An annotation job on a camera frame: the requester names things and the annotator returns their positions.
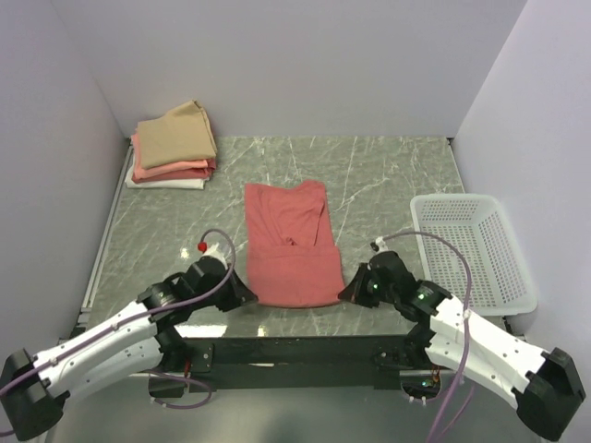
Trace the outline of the red t-shirt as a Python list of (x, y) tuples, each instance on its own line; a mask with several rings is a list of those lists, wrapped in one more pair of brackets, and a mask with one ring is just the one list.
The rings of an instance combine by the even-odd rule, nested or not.
[(344, 288), (326, 188), (307, 180), (293, 188), (245, 186), (247, 282), (265, 306), (336, 305)]

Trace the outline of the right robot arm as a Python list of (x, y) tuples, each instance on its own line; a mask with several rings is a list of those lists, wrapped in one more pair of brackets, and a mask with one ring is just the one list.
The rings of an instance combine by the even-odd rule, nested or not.
[(364, 307), (385, 302), (414, 322), (399, 353), (417, 368), (443, 366), (497, 394), (534, 433), (558, 441), (585, 400), (572, 357), (515, 338), (432, 281), (416, 279), (393, 251), (360, 264), (339, 293)]

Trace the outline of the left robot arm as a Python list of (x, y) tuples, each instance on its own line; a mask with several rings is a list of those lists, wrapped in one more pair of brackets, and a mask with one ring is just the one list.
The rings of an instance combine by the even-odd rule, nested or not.
[(189, 356), (177, 325), (204, 307), (228, 312), (257, 299), (231, 264), (206, 256), (69, 341), (36, 354), (13, 352), (1, 373), (8, 433), (31, 440), (60, 421), (68, 401), (137, 372), (177, 369)]

